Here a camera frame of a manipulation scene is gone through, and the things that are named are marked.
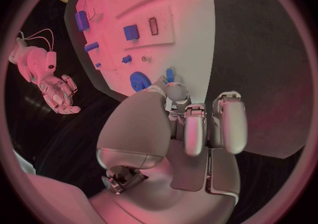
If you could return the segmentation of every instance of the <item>dark floor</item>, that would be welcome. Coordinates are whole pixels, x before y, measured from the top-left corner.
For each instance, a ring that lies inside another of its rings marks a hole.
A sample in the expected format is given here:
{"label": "dark floor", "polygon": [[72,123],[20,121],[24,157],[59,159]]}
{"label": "dark floor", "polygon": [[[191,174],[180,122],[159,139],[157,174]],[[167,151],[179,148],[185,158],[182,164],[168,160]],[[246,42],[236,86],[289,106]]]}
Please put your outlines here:
{"label": "dark floor", "polygon": [[[79,105],[82,111],[69,116],[55,114],[47,107],[40,91],[27,83],[16,66],[10,64],[5,92],[7,119],[15,149],[34,164],[37,174],[73,184],[90,197],[103,189],[100,178],[103,170],[95,158],[98,134],[119,103],[96,90],[84,73],[67,35],[63,21],[64,9],[65,4],[57,0],[42,0],[22,31],[26,36],[43,28],[50,28],[54,32],[58,55],[56,75],[66,73],[74,79],[78,86],[74,104]],[[216,9],[216,16],[222,9],[224,6],[220,6],[220,10]],[[217,37],[216,48],[219,42],[223,46],[228,45],[224,39],[217,41]],[[47,48],[45,41],[40,39],[29,43]],[[239,50],[239,46],[242,45],[235,42],[236,50]],[[263,207],[284,184],[300,155],[298,151],[283,160],[248,152],[239,154],[237,162],[242,179],[241,196],[229,223],[241,223]]]}

